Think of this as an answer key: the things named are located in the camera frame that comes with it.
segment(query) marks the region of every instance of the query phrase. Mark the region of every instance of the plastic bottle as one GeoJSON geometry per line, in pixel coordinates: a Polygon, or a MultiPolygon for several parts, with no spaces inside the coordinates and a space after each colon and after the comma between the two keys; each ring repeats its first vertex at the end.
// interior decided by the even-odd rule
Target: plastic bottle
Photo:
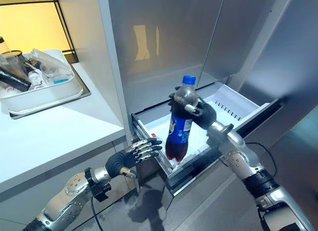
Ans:
{"type": "Polygon", "coordinates": [[[197,106],[198,95],[193,85],[194,76],[183,76],[183,85],[174,94],[174,105],[170,121],[169,135],[165,144],[165,152],[168,159],[175,158],[182,161],[188,150],[188,138],[190,134],[192,118],[191,114],[184,110],[184,106],[191,104],[197,106]]]}

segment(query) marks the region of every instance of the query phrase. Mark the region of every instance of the bottle label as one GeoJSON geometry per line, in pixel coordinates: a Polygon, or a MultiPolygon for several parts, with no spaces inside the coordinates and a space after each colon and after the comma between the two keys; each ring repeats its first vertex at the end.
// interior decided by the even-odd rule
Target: bottle label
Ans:
{"type": "Polygon", "coordinates": [[[186,143],[189,138],[192,119],[183,119],[171,115],[168,140],[175,144],[186,143]]]}

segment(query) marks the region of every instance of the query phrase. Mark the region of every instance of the blue bottle cap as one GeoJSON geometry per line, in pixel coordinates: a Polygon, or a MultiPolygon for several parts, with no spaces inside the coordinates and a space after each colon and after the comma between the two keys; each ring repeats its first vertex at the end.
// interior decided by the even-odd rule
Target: blue bottle cap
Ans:
{"type": "Polygon", "coordinates": [[[182,83],[195,84],[195,76],[183,76],[182,83]]]}

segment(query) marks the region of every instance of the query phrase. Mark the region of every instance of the metal arm segment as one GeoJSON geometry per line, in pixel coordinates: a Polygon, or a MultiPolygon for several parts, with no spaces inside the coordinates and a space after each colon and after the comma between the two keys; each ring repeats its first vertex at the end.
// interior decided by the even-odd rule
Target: metal arm segment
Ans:
{"type": "Polygon", "coordinates": [[[233,130],[233,125],[214,122],[207,130],[210,147],[217,147],[229,168],[242,180],[255,198],[256,205],[264,212],[261,223],[264,230],[314,231],[315,228],[293,197],[281,187],[259,162],[255,152],[233,130]]]}
{"type": "MultiPolygon", "coordinates": [[[[90,175],[94,183],[102,184],[103,187],[109,189],[107,185],[111,178],[105,167],[91,170],[90,175]]],[[[24,231],[65,230],[77,218],[91,196],[91,186],[85,173],[74,175],[24,231]]]]}

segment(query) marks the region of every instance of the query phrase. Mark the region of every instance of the black glove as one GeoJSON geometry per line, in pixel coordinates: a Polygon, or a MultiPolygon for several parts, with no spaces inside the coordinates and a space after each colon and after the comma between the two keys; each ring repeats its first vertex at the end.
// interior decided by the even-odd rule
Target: black glove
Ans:
{"type": "Polygon", "coordinates": [[[162,149],[158,145],[161,143],[162,141],[158,141],[156,138],[149,138],[132,144],[128,152],[119,152],[112,155],[105,165],[108,174],[111,178],[117,175],[137,178],[135,172],[130,168],[144,160],[158,156],[158,150],[162,149]]]}
{"type": "MultiPolygon", "coordinates": [[[[174,106],[174,104],[176,103],[173,100],[174,97],[174,93],[169,95],[170,98],[172,98],[172,101],[169,102],[169,105],[171,106],[171,108],[174,106]]],[[[194,114],[192,114],[192,120],[201,128],[207,130],[212,123],[214,123],[217,119],[217,113],[215,112],[215,110],[211,107],[210,104],[206,103],[201,97],[199,97],[199,102],[197,107],[198,109],[200,109],[202,112],[200,115],[196,116],[194,114]]]]}

